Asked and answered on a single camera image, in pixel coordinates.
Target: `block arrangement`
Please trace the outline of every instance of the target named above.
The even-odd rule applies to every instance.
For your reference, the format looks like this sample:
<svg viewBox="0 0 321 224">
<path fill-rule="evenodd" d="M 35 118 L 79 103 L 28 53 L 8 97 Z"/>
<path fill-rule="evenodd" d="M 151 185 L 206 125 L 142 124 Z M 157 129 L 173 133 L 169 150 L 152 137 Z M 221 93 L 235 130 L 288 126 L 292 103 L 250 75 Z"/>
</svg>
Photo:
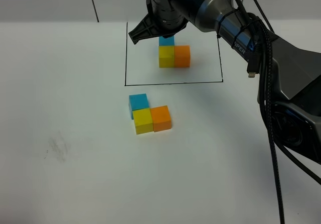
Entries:
<svg viewBox="0 0 321 224">
<path fill-rule="evenodd" d="M 172 119 L 167 106 L 150 109 L 154 132 L 169 130 L 172 128 Z"/>
<path fill-rule="evenodd" d="M 147 95 L 145 93 L 129 96 L 129 111 L 130 111 L 132 120 L 134 119 L 133 111 L 144 109 L 144 108 L 149 108 Z"/>
<path fill-rule="evenodd" d="M 190 67 L 191 50 L 189 46 L 175 46 L 174 36 L 160 37 L 158 47 L 159 67 Z"/>
<path fill-rule="evenodd" d="M 129 96 L 129 110 L 134 119 L 136 134 L 158 132 L 172 128 L 172 119 L 167 106 L 150 108 L 147 95 Z"/>
</svg>

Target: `white surface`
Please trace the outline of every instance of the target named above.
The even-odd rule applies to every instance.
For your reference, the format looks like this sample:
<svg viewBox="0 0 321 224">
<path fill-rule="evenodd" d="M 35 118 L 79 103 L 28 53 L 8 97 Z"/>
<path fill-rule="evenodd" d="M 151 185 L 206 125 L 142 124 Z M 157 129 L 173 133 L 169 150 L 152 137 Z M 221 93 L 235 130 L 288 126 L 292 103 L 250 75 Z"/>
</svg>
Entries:
<svg viewBox="0 0 321 224">
<path fill-rule="evenodd" d="M 320 51 L 320 21 L 272 24 Z M 258 79 L 245 62 L 221 41 L 224 83 L 125 87 L 125 27 L 0 24 L 0 217 L 279 223 Z M 169 106 L 172 130 L 135 134 L 128 95 L 143 92 Z M 287 223 L 319 224 L 320 186 L 278 157 Z"/>
<path fill-rule="evenodd" d="M 91 0 L 0 0 L 0 22 L 95 22 Z"/>
<path fill-rule="evenodd" d="M 147 14 L 146 0 L 95 0 L 99 20 L 141 21 Z"/>
<path fill-rule="evenodd" d="M 128 32 L 137 24 L 138 22 L 128 23 Z M 215 32 L 201 33 L 188 23 L 186 29 L 175 35 L 175 45 L 190 46 L 191 66 L 159 68 L 158 38 L 139 41 L 134 45 L 128 37 L 126 85 L 222 82 L 216 38 Z"/>
<path fill-rule="evenodd" d="M 258 0 L 268 19 L 321 19 L 321 0 Z M 260 16 L 253 0 L 245 0 L 247 12 Z"/>
</svg>

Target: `black cable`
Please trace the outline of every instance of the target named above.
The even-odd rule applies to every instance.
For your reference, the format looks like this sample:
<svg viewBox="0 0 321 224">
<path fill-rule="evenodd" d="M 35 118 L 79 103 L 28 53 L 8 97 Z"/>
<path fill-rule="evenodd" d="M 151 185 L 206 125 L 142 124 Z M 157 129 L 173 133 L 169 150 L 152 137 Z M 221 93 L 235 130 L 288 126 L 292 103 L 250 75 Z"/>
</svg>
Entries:
<svg viewBox="0 0 321 224">
<path fill-rule="evenodd" d="M 251 23 L 251 19 L 250 19 L 249 15 L 247 14 L 247 12 L 246 12 L 246 10 L 244 8 L 244 6 L 242 4 L 242 1 L 241 0 L 235 0 L 235 2 L 236 2 L 237 6 L 239 8 L 238 10 L 240 11 L 240 13 L 242 14 L 242 16 L 243 16 L 243 18 L 245 20 L 245 23 L 247 25 L 249 25 Z M 249 27 L 249 30 L 250 30 L 250 33 L 251 33 L 252 37 L 254 37 L 255 31 L 254 31 L 254 28 L 253 28 L 252 25 Z"/>
<path fill-rule="evenodd" d="M 248 15 L 250 16 L 250 18 L 252 20 L 258 20 L 259 18 L 254 15 L 253 13 L 248 13 Z M 262 31 L 260 31 L 259 29 L 257 29 L 257 33 L 259 35 L 259 39 L 263 39 L 263 34 L 262 34 Z M 264 46 L 262 45 L 257 45 L 256 47 L 259 47 L 260 49 L 256 49 L 258 51 L 261 50 L 262 54 L 263 54 L 263 59 L 264 59 Z M 263 122 L 266 123 L 265 121 L 265 83 L 266 83 L 266 64 L 265 64 L 265 61 L 261 61 L 261 65 L 260 65 L 260 80 L 259 80 L 259 103 L 263 103 L 263 104 L 260 104 L 260 112 L 261 112 L 261 116 L 262 116 L 262 119 L 263 119 Z"/>
<path fill-rule="evenodd" d="M 278 201 L 278 207 L 279 207 L 279 216 L 280 216 L 280 223 L 285 224 L 285 218 L 284 218 L 284 209 L 283 209 L 283 200 L 282 200 L 282 191 L 281 191 L 281 182 L 280 182 L 280 176 L 279 176 L 279 170 L 278 170 L 278 164 L 277 164 L 277 155 L 274 145 L 274 139 L 273 139 L 273 130 L 272 130 L 272 44 L 270 40 L 270 36 L 268 34 L 268 31 L 263 24 L 262 21 L 259 21 L 259 25 L 261 28 L 261 31 L 264 35 L 264 48 L 266 50 L 265 57 L 263 58 L 263 61 L 266 61 L 266 67 L 267 67 L 267 73 L 266 73 L 266 103 L 265 103 L 265 113 L 266 113 L 266 126 L 267 126 L 267 133 L 269 138 L 269 144 L 270 144 L 270 150 L 271 150 L 271 157 L 272 157 L 272 165 L 273 165 L 273 173 L 274 173 L 274 181 L 275 181 L 275 187 L 276 187 L 276 195 L 277 195 L 277 201 Z"/>
<path fill-rule="evenodd" d="M 260 11 L 261 15 L 263 16 L 265 22 L 266 22 L 267 25 L 269 26 L 270 31 L 274 33 L 274 30 L 273 30 L 273 28 L 272 28 L 269 20 L 267 19 L 266 15 L 264 14 L 264 12 L 263 12 L 263 10 L 262 10 L 259 2 L 258 2 L 257 0 L 254 0 L 254 3 L 256 4 L 256 7 L 259 9 L 259 11 Z"/>
<path fill-rule="evenodd" d="M 250 24 L 251 19 L 248 13 L 245 11 L 245 8 L 242 4 L 241 0 L 235 0 L 236 4 L 238 5 L 238 9 L 241 12 L 242 16 L 244 17 L 244 20 L 246 24 Z M 263 76 L 266 78 L 266 84 L 267 84 L 267 98 L 266 98 L 266 105 L 264 106 L 263 99 L 260 101 L 260 109 L 261 111 L 264 111 L 265 114 L 262 115 L 263 119 L 266 119 L 267 124 L 267 132 L 269 137 L 269 143 L 270 143 L 270 149 L 271 149 L 271 157 L 272 157 L 272 165 L 273 165 L 273 173 L 274 173 L 274 181 L 275 181 L 275 187 L 276 187 L 276 194 L 277 194 L 277 201 L 278 201 L 278 207 L 279 207 L 279 216 L 280 216 L 280 223 L 285 224 L 284 219 L 284 210 L 283 210 L 283 200 L 282 200 L 282 192 L 281 192 L 281 183 L 280 183 L 280 177 L 279 177 L 279 171 L 278 171 L 278 165 L 277 165 L 277 156 L 276 156 L 276 150 L 275 145 L 273 141 L 273 132 L 272 132 L 272 113 L 271 113 L 271 93 L 272 93 L 272 44 L 271 40 L 269 38 L 269 34 L 267 33 L 266 27 L 264 26 L 262 21 L 259 21 L 260 28 L 261 28 L 261 44 L 263 47 L 263 62 L 262 66 L 264 66 L 265 69 L 267 69 L 267 74 L 263 74 Z M 250 33 L 252 37 L 255 36 L 254 32 L 254 26 L 250 26 Z"/>
<path fill-rule="evenodd" d="M 95 15 L 96 15 L 97 22 L 99 22 L 99 18 L 98 18 L 98 14 L 97 14 L 97 9 L 96 9 L 96 6 L 95 6 L 95 2 L 94 2 L 94 0 L 91 0 L 91 2 L 92 2 L 92 6 L 94 7 L 94 11 L 95 11 Z"/>
<path fill-rule="evenodd" d="M 303 165 L 297 158 L 295 158 L 283 145 L 279 143 L 275 143 L 277 147 L 301 170 L 303 170 L 306 174 L 308 174 L 313 180 L 315 180 L 318 184 L 321 185 L 321 178 L 314 174 L 310 169 L 308 169 L 305 165 Z"/>
</svg>

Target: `white table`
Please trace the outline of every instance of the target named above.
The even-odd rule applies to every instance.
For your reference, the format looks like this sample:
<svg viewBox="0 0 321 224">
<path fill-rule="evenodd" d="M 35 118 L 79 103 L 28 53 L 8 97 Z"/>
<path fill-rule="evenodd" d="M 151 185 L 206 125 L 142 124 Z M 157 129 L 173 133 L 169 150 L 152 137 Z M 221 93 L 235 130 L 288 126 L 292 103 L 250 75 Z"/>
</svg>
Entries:
<svg viewBox="0 0 321 224">
<path fill-rule="evenodd" d="M 271 23 L 321 51 L 321 21 Z M 0 219 L 279 223 L 258 78 L 221 41 L 223 83 L 124 86 L 125 28 L 0 24 Z M 168 105 L 173 129 L 137 136 L 128 113 L 136 93 Z M 278 160 L 286 222 L 319 223 L 321 187 L 279 151 Z"/>
</svg>

